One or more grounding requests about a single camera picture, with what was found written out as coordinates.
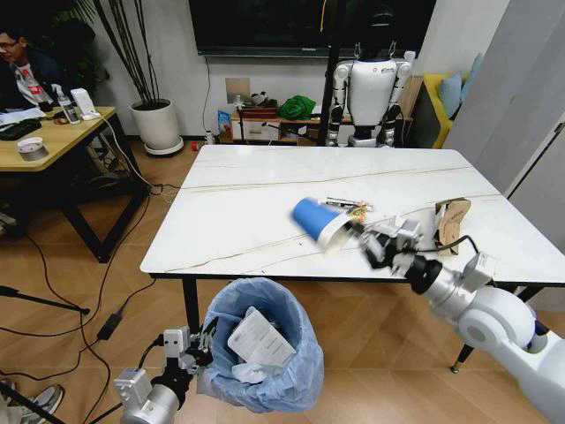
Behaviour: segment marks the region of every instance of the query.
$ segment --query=yellow sofa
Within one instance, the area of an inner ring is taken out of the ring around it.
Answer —
[[[438,95],[440,83],[449,73],[427,73],[422,78],[410,128],[410,144],[418,148],[441,148],[448,137],[453,121],[449,120]]]

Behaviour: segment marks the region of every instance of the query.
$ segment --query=blue cup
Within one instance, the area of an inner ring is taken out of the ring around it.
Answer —
[[[347,241],[343,226],[350,216],[319,205],[314,199],[305,198],[292,209],[292,219],[323,249],[342,246]]]

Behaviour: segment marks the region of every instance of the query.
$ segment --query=television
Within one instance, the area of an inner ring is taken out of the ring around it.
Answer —
[[[189,0],[199,55],[327,57],[338,0]],[[422,47],[435,0],[349,0],[341,57],[357,42],[373,56]]]

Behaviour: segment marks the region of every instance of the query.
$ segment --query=marble tabletop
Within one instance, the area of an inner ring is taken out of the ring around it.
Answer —
[[[431,243],[437,201],[465,197],[461,234],[496,259],[494,280],[565,282],[565,257],[454,150],[205,146],[140,269],[171,276],[289,276],[391,280],[373,270],[355,240],[323,253],[291,219],[304,197],[365,200],[368,223],[420,219]],[[443,263],[463,270],[462,243]]]

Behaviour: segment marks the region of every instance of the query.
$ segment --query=trash can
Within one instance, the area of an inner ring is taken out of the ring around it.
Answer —
[[[238,364],[238,356],[228,347],[233,329],[251,306],[276,322],[296,350],[282,374],[257,384],[243,383],[233,376],[231,368]],[[266,278],[240,278],[212,300],[204,327],[216,316],[219,320],[212,341],[214,361],[199,373],[198,393],[245,406],[254,413],[296,413],[314,406],[324,382],[323,352],[306,311],[289,290]]]

